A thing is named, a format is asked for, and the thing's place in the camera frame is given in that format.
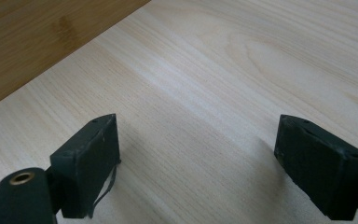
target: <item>wooden table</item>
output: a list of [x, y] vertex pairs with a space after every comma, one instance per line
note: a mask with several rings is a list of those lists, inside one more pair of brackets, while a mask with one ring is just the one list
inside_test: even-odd
[[0, 180], [109, 113], [117, 182], [60, 223], [330, 223], [273, 147], [280, 114], [358, 147], [358, 1], [153, 0], [0, 102]]

